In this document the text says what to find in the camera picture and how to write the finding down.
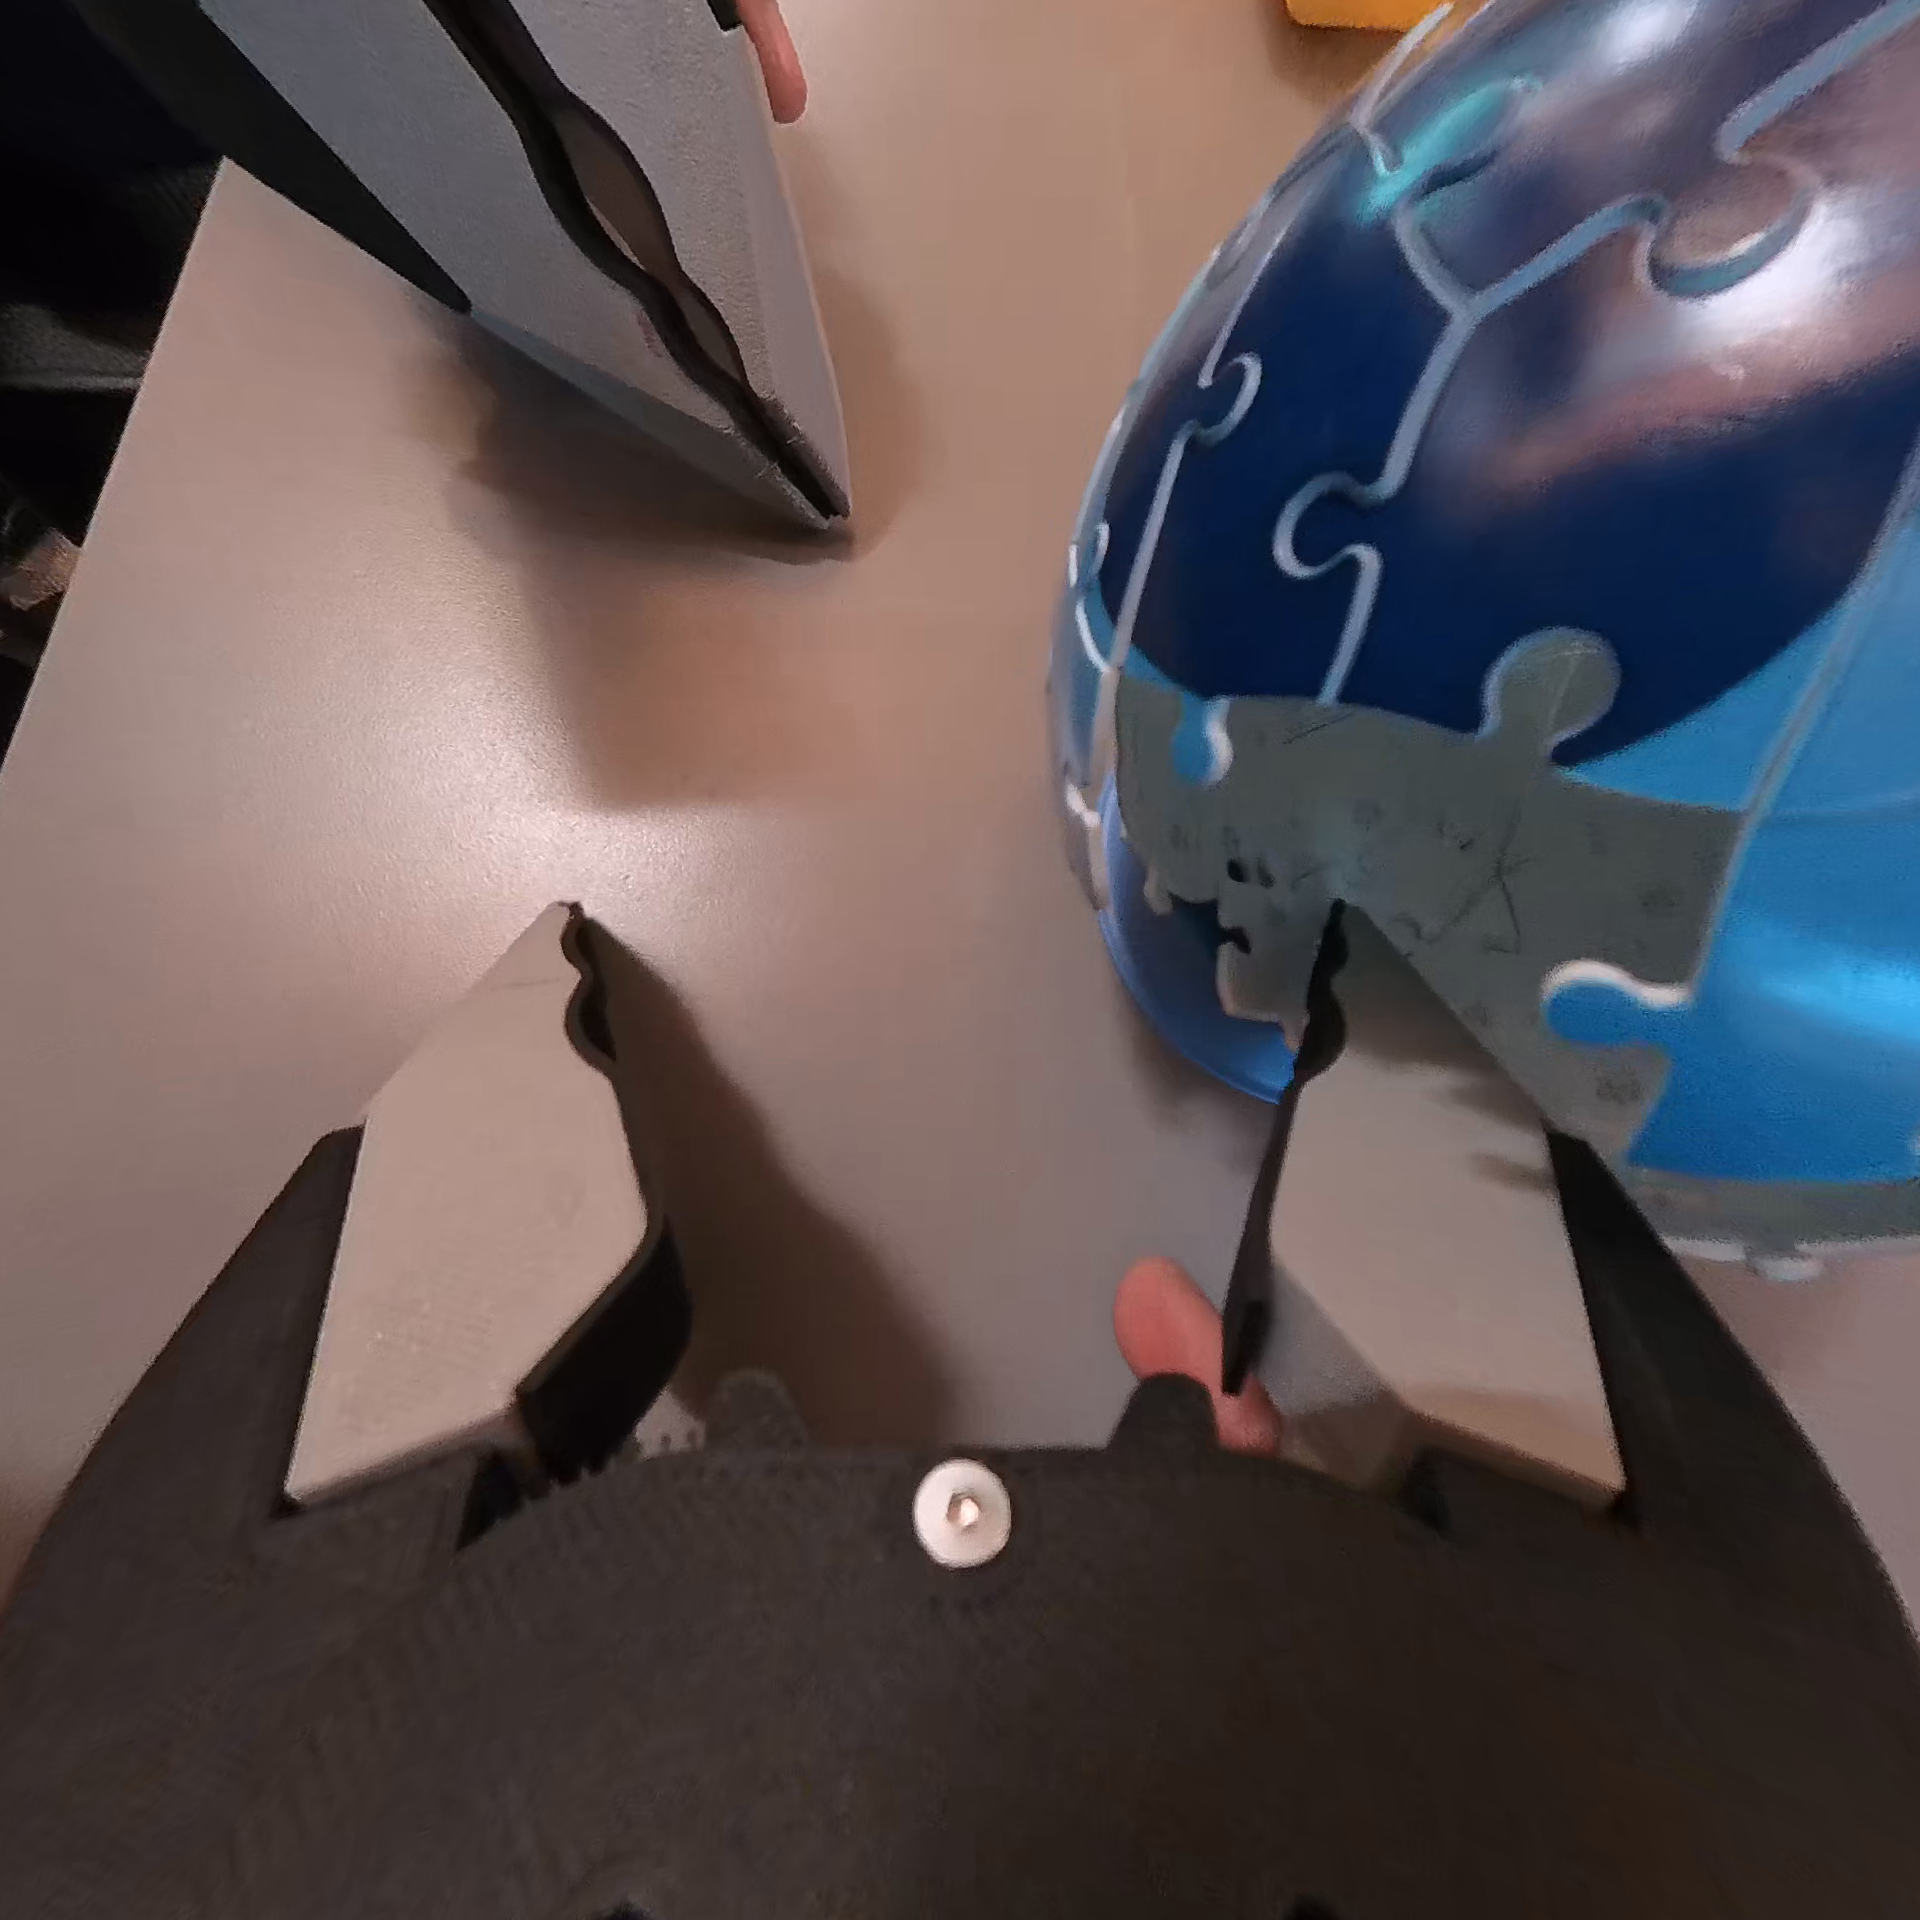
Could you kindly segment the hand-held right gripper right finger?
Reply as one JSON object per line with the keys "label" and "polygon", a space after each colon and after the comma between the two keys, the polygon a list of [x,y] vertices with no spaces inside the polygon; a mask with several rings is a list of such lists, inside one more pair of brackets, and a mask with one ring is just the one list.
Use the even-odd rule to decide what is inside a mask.
{"label": "hand-held right gripper right finger", "polygon": [[1222,1383],[1392,1491],[1429,1449],[1607,1507],[1622,1461],[1548,1130],[1352,905],[1309,961],[1224,1295]]}

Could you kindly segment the blue puzzle ball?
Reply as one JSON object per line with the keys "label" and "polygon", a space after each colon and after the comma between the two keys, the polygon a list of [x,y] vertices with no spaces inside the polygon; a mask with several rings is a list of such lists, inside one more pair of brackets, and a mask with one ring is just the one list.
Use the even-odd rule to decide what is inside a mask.
{"label": "blue puzzle ball", "polygon": [[1352,905],[1671,1243],[1917,1243],[1917,3],[1420,18],[1130,384],[1050,702],[1293,1057]]}

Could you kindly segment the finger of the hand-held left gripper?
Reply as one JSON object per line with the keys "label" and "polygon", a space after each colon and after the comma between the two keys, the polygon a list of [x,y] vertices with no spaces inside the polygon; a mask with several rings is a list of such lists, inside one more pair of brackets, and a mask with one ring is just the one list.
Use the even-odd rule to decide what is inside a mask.
{"label": "finger of the hand-held left gripper", "polygon": [[633,421],[620,395],[597,382],[609,364],[582,364],[570,351],[610,336],[610,308],[584,290],[584,256],[543,198],[517,127],[514,81],[498,78],[487,6],[203,3],[308,127],[453,276],[475,324],[657,441],[647,421]]}
{"label": "finger of the hand-held left gripper", "polygon": [[491,3],[498,78],[584,256],[620,407],[787,519],[845,519],[844,395],[762,66],[715,3]]}

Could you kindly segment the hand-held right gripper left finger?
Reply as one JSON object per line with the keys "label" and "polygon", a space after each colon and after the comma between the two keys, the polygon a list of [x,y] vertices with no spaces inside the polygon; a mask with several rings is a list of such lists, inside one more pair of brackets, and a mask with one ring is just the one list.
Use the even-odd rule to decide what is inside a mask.
{"label": "hand-held right gripper left finger", "polygon": [[464,1449],[521,1481],[597,1472],[689,1336],[600,926],[557,902],[372,1094],[283,1495],[309,1507]]}

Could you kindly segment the person's left hand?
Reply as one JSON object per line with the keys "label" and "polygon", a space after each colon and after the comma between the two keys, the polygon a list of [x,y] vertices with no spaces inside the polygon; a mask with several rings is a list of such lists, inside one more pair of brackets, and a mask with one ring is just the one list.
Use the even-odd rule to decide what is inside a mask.
{"label": "person's left hand", "polygon": [[774,120],[798,124],[808,111],[808,71],[784,18],[784,6],[774,0],[739,0],[734,14],[755,46]]}

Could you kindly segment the person's right hand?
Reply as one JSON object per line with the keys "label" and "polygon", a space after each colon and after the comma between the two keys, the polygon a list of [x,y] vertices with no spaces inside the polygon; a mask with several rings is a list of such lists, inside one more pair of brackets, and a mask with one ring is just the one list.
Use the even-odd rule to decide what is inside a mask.
{"label": "person's right hand", "polygon": [[1136,1382],[1186,1376],[1206,1388],[1211,1428],[1231,1451],[1279,1456],[1285,1417],[1263,1383],[1222,1388],[1224,1324],[1202,1287],[1170,1258],[1136,1260],[1113,1295],[1117,1350]]}

